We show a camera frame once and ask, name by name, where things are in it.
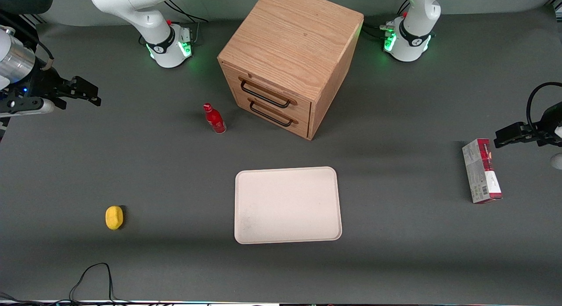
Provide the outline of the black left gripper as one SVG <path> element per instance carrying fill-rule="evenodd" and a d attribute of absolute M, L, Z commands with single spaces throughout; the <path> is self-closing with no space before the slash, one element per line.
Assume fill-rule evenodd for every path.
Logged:
<path fill-rule="evenodd" d="M 515 122 L 505 129 L 495 132 L 494 146 L 497 149 L 516 143 L 536 142 L 539 147 L 552 145 L 562 146 L 561 125 L 562 125 L 562 103 L 559 102 L 542 114 L 538 122 L 531 120 L 531 102 L 526 104 L 526 121 Z"/>

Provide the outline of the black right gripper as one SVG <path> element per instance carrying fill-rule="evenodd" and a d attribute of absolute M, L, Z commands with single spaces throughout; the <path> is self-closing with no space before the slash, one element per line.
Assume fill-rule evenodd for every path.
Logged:
<path fill-rule="evenodd" d="M 32 70 L 27 77 L 13 86 L 16 96 L 13 100 L 14 110 L 39 110 L 47 104 L 47 100 L 53 99 L 56 105 L 60 105 L 63 102 L 59 100 L 60 97 L 85 100 L 95 106 L 101 106 L 97 86 L 80 76 L 75 76 L 70 81 L 65 80 L 54 68 L 46 71 Z"/>

